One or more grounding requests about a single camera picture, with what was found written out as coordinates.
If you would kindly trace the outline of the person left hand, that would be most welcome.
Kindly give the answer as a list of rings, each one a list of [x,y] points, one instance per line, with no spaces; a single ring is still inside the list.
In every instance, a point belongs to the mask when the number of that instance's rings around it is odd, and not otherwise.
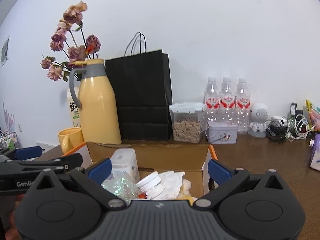
[[[19,206],[23,198],[24,198],[24,194],[20,194],[16,196],[15,207],[8,215],[10,227],[5,231],[5,234],[4,234],[4,237],[6,240],[21,240],[20,234],[14,222],[14,214],[15,214],[15,210],[17,209],[17,207]]]

